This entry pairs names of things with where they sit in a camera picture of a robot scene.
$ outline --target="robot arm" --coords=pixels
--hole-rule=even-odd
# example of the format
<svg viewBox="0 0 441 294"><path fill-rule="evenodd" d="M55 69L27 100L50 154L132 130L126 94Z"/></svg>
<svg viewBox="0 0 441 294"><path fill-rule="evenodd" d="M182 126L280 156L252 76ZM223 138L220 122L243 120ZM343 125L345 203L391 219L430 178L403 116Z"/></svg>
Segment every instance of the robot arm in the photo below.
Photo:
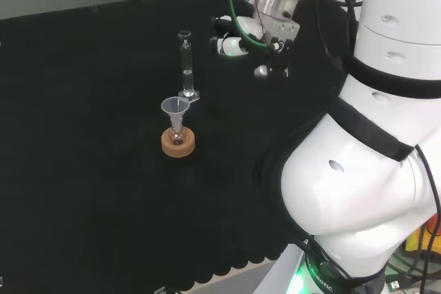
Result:
<svg viewBox="0 0 441 294"><path fill-rule="evenodd" d="M290 1L295 7L298 0ZM263 15L287 18L280 0L263 3L271 4L259 7ZM411 85L408 78L418 85L438 84L440 22L439 0L363 0L354 57L397 85ZM441 93L416 96L409 88L406 95L393 84L374 87L355 76L360 75L350 72L339 97L401 143L420 144L437 171ZM441 185L441 173L434 177ZM380 272L397 246L436 211L416 151L401 162L392 160L354 138L328 114L285 163L282 193L291 217L315 234L352 277ZM305 280L310 292L323 292L312 278Z"/></svg>

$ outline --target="black table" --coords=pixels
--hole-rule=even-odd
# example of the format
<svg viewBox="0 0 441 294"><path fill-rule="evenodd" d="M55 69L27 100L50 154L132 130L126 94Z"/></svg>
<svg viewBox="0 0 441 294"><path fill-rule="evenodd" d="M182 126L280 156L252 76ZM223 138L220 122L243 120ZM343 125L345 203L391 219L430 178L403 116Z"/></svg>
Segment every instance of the black table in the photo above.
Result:
<svg viewBox="0 0 441 294"><path fill-rule="evenodd" d="M320 11L343 52L344 14ZM288 239L252 180L256 159L319 113L342 75L308 1L284 82L253 77L262 52L209 53L210 17L227 13L227 0L144 0L0 21L3 293L185 290L280 255ZM182 86L182 29L201 100L184 117L196 150L175 160L160 104Z"/></svg>

